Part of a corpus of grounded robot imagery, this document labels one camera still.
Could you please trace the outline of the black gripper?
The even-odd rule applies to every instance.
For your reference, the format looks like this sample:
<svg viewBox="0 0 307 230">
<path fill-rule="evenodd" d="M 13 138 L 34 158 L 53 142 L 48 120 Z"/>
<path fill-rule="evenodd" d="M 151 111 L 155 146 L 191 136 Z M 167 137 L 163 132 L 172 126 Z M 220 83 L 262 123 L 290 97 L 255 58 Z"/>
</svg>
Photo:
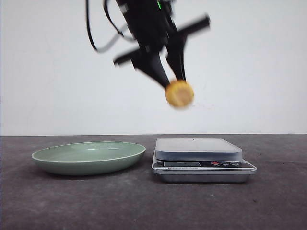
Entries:
<svg viewBox="0 0 307 230">
<path fill-rule="evenodd" d="M 186 39 L 190 34 L 210 27 L 210 17 L 205 15 L 178 29 L 172 20 L 170 0 L 118 0 L 116 3 L 139 48 L 117 57 L 114 63 L 120 65 L 130 60 L 134 68 L 166 88 L 170 82 L 159 54 L 166 47 L 166 60 L 176 79 L 186 80 Z"/>
</svg>

